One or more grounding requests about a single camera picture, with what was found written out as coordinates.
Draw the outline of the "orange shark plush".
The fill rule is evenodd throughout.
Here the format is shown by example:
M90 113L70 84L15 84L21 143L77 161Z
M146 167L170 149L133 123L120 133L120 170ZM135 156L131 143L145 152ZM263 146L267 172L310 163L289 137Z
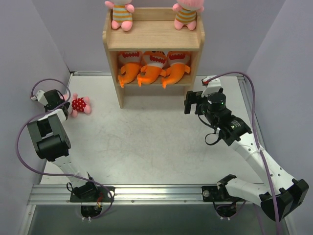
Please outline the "orange shark plush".
M139 87L142 84L150 85L154 83L159 76L166 77L167 73L163 67L167 63L167 57L163 51L145 51L142 55L145 65L140 69L137 75Z
M185 74L191 71L188 65L191 59L191 52L188 51L169 51L167 62L169 68L166 70L166 77L162 78L162 86L165 89L167 85L178 83Z
M141 69L142 52L141 51L121 51L118 54L118 61L122 65L118 81L121 88L126 84L133 82Z

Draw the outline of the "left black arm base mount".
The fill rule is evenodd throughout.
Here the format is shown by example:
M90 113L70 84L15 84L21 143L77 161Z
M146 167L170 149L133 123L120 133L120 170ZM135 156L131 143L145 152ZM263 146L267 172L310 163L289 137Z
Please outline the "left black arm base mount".
M70 202L83 203L83 202L111 202L114 195L115 187L106 186L104 189L94 183L86 182L81 187L73 187L71 183L66 184L67 190L71 193Z

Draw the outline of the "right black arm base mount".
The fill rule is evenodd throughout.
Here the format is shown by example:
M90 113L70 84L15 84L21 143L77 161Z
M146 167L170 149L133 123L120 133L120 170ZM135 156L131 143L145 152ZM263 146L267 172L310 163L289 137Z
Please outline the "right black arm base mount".
M206 185L202 186L202 200L204 202L243 202L244 199L239 197L230 196L225 188L226 184L232 180L236 179L235 175L229 174L223 177L218 183L221 183L221 186L218 184L215 185Z

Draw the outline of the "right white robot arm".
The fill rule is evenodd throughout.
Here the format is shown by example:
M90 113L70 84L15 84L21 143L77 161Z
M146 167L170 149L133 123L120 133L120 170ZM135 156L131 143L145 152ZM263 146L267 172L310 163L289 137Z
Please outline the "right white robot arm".
M217 182L217 195L222 200L241 198L261 207L273 221L281 221L304 201L309 185L288 174L257 142L250 127L226 107L223 89L202 96L188 91L184 112L189 114L195 104L195 114L205 116L206 126L214 130L218 141L236 151L262 180L261 185L249 183L229 174Z

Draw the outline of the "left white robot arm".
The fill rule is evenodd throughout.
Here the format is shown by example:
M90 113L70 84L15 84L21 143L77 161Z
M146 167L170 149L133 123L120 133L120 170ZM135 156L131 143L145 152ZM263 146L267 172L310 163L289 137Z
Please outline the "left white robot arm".
M70 191L80 199L94 201L99 189L87 171L75 163L69 154L71 143L63 127L68 117L78 114L74 111L68 95L58 90L38 90L31 98L45 108L45 116L27 125L34 149L40 159L57 166L69 180Z

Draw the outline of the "pink plush red polka-dot shirt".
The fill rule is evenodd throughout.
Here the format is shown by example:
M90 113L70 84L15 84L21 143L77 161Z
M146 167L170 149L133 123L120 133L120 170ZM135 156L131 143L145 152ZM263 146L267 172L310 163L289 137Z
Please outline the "pink plush red polka-dot shirt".
M90 105L90 98L85 97L78 97L77 93L74 93L72 96L68 94L64 94L63 97L65 100L69 98L70 107L69 107L69 114L76 118L79 113L85 113L89 115L91 113L91 105Z

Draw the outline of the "pink plush striped shirt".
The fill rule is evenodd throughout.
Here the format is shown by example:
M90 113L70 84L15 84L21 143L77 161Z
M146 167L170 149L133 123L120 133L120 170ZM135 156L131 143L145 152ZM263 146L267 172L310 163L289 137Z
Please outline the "pink plush striped shirt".
M106 0L105 6L112 10L111 27L114 30L122 28L130 31L133 26L134 6L132 0Z
M174 27L181 30L184 26L193 31L197 26L197 15L204 11L204 0L177 0L172 10L176 13Z

